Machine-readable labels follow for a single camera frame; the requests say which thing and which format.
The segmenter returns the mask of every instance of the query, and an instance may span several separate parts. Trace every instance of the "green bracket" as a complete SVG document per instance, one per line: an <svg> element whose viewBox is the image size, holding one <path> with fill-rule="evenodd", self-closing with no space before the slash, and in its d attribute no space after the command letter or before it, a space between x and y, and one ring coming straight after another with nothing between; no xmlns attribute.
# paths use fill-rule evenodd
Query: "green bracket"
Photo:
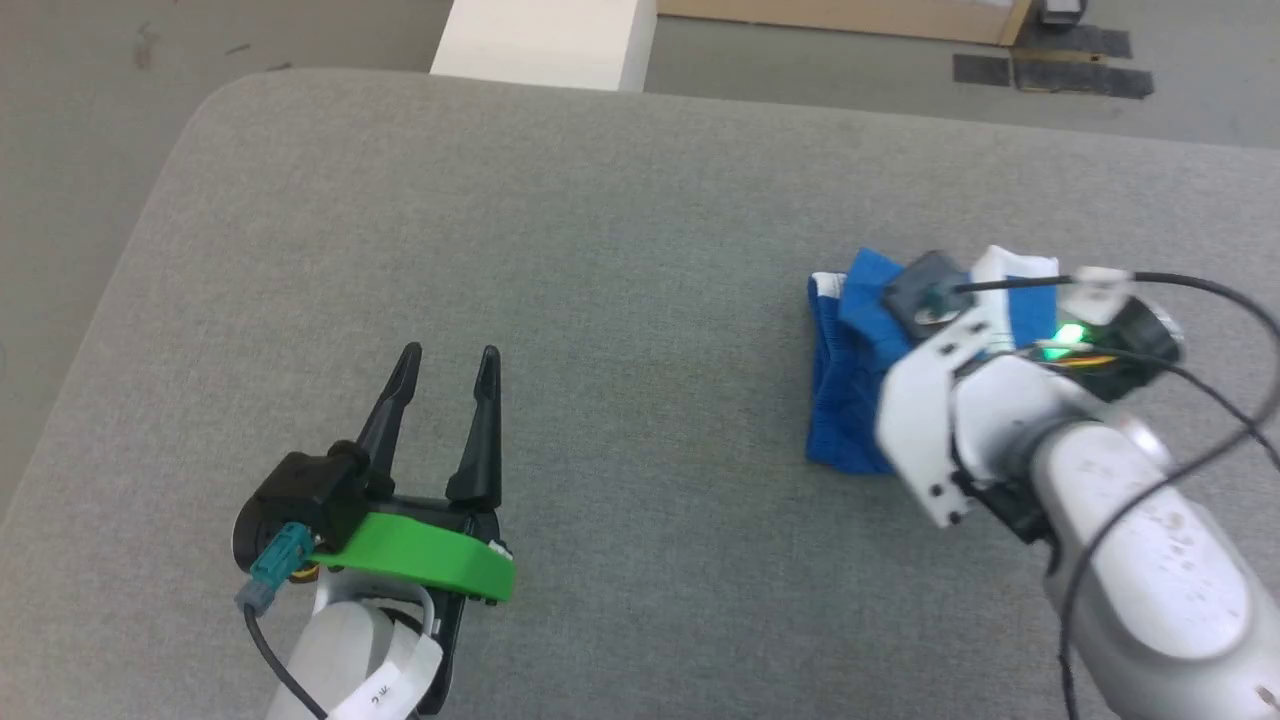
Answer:
<svg viewBox="0 0 1280 720"><path fill-rule="evenodd" d="M516 564L488 544L403 515L370 512L342 552L311 560L507 602Z"/></svg>

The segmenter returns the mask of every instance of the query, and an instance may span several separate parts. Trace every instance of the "gray tabletop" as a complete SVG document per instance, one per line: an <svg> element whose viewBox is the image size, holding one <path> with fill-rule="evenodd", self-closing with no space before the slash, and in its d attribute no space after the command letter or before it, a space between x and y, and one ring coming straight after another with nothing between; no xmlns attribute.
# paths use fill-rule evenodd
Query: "gray tabletop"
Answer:
<svg viewBox="0 0 1280 720"><path fill-rule="evenodd" d="M1044 553L938 530L803 457L805 278L860 246L988 243L1180 270L1280 306L1280 155L925 118L285 72L192 119L0 528L0 712L256 717L241 503L355 434L424 343L396 474L443 492L503 351L513 601L468 611L454 717L1033 719L1060 712ZM1272 357L1161 293L1249 400ZM1179 456L1228 430L1164 380ZM1256 450L1192 493L1276 587ZM266 618L285 651L308 593ZM1085 687L1085 716L1106 716Z"/></svg>

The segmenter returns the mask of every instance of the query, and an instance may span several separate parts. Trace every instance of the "concrete floor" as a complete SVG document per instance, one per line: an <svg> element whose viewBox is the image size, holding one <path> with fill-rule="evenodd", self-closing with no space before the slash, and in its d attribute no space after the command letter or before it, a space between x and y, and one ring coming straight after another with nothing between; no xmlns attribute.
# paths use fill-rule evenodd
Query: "concrete floor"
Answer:
<svg viewBox="0 0 1280 720"><path fill-rule="evenodd" d="M1146 101L951 82L946 42L663 19L646 91L1280 147L1280 4L1105 0ZM0 0L0 510L200 101L294 67L425 72L447 0ZM232 49L247 49L228 54Z"/></svg>

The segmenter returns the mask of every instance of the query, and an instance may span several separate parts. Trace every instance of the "green light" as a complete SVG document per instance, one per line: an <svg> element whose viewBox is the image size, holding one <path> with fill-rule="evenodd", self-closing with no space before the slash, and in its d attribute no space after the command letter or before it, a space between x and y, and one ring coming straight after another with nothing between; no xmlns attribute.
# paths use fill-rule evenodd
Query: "green light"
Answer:
<svg viewBox="0 0 1280 720"><path fill-rule="evenodd" d="M1053 342L1083 342L1084 341L1084 334L1085 334L1084 325L1078 325L1075 323L1068 323L1068 324L1062 325L1061 328L1057 328L1057 332L1053 333ZM1057 360L1059 357L1062 357L1064 355L1068 355L1069 352L1071 352L1071 351L1070 350L1064 350L1061 347L1050 347L1050 348L1044 350L1044 359L1046 360Z"/></svg>

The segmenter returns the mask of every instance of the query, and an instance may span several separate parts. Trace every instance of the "folded blue cloth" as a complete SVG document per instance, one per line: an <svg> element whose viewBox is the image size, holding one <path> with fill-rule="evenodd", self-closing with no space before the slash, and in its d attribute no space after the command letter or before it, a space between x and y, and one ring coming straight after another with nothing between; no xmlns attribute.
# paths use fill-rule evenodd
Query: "folded blue cloth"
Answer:
<svg viewBox="0 0 1280 720"><path fill-rule="evenodd" d="M863 249L847 274L809 278L818 341L805 457L814 462L858 475L893 471L876 443L876 407L884 374L911 350L901 325L881 305L884 286L901 272L897 263ZM1056 299L1052 287L1009 293L1018 346L1053 336Z"/></svg>

